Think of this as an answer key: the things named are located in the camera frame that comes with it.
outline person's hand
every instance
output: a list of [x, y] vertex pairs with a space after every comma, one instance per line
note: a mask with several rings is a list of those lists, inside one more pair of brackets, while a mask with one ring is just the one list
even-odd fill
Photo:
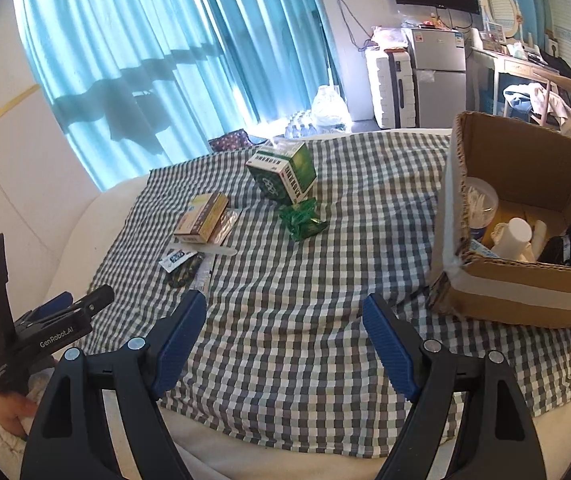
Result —
[[25, 438], [25, 430], [18, 420], [20, 416], [34, 417], [38, 405], [30, 399], [15, 392], [0, 394], [0, 425], [9, 433]]

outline refrigerator door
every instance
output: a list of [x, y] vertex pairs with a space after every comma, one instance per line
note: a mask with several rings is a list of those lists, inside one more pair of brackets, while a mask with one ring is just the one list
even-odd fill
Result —
[[452, 128], [465, 111], [465, 72], [416, 71], [420, 128]]
[[417, 70], [465, 72], [465, 40], [462, 33], [412, 29], [408, 36]]

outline green and white medicine box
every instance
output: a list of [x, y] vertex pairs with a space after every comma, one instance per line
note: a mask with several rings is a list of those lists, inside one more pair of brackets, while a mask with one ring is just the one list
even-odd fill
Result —
[[303, 202], [317, 179], [305, 142], [261, 147], [246, 166], [265, 195], [285, 205]]

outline black and white gingham fabric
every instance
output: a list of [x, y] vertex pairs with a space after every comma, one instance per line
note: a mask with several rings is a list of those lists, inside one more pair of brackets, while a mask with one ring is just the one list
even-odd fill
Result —
[[[278, 206], [244, 168], [253, 150], [153, 171], [92, 287], [114, 304], [94, 320], [88, 353], [145, 335], [178, 304], [158, 265], [198, 193], [220, 190], [243, 209], [219, 257], [208, 317], [185, 373], [162, 405], [261, 446], [358, 457], [389, 454], [409, 405], [390, 386], [361, 323], [379, 292], [424, 338], [451, 351], [500, 349], [539, 415], [571, 400], [571, 330], [502, 326], [436, 316], [425, 308], [433, 218], [448, 138], [377, 132], [309, 142], [328, 231], [290, 240]], [[446, 436], [454, 436], [461, 400]]]

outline mirror frame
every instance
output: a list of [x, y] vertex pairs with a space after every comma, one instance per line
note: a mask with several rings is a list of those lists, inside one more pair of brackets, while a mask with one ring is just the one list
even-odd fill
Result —
[[[514, 27], [512, 28], [503, 27], [503, 32], [505, 34], [505, 37], [508, 39], [515, 37], [517, 35], [517, 32], [519, 31], [519, 22], [517, 19], [517, 16], [519, 15], [519, 10], [517, 7], [517, 3], [515, 2], [515, 0], [509, 0], [509, 1], [515, 16], [515, 24]], [[492, 15], [489, 0], [481, 0], [481, 6], [483, 7], [483, 12], [488, 17], [488, 20], [491, 21], [492, 23], [498, 23], [495, 17]]]

